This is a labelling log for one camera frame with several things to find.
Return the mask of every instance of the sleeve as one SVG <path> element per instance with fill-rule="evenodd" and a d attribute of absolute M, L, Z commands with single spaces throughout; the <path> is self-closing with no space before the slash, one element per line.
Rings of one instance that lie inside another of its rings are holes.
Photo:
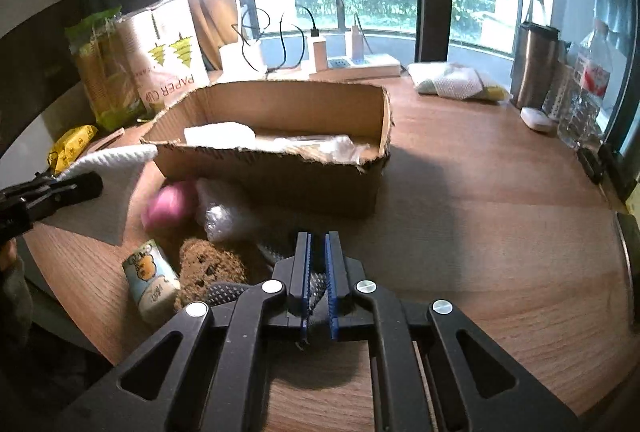
<path fill-rule="evenodd" d="M 20 257 L 0 273 L 0 339 L 24 346 L 33 319 L 33 301 Z"/>

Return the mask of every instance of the person's hand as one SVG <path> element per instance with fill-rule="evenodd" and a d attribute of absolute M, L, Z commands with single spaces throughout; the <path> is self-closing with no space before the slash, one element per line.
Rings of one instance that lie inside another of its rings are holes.
<path fill-rule="evenodd" d="M 18 250 L 15 246 L 15 239 L 2 245 L 0 249 L 0 273 L 7 270 L 18 256 Z"/>

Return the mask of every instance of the clear plastic bottle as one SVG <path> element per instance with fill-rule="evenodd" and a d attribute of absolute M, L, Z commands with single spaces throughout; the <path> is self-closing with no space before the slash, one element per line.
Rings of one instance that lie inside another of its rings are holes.
<path fill-rule="evenodd" d="M 607 45 L 609 27 L 595 20 L 595 30 L 582 41 L 575 62 L 575 82 L 580 86 L 571 98 L 571 107 L 558 125 L 558 136 L 566 145 L 577 149 L 595 130 L 596 118 L 609 85 L 613 69 Z"/>

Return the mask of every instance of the teddy bear's face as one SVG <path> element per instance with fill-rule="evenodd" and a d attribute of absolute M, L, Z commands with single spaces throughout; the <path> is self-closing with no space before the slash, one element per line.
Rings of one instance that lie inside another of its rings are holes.
<path fill-rule="evenodd" d="M 136 263 L 138 278 L 142 281 L 150 281 L 156 274 L 156 263 L 151 255 L 143 255 Z"/>

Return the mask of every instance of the triangular cutout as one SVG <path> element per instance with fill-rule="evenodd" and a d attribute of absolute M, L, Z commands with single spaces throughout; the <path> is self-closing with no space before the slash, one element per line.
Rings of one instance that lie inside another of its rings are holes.
<path fill-rule="evenodd" d="M 169 333 L 135 367 L 124 374 L 120 379 L 120 387 L 148 401 L 156 399 L 180 342 L 181 333 Z"/>
<path fill-rule="evenodd" d="M 458 331 L 456 338 L 482 398 L 492 398 L 516 385 L 516 379 L 513 375 L 466 331 Z"/>

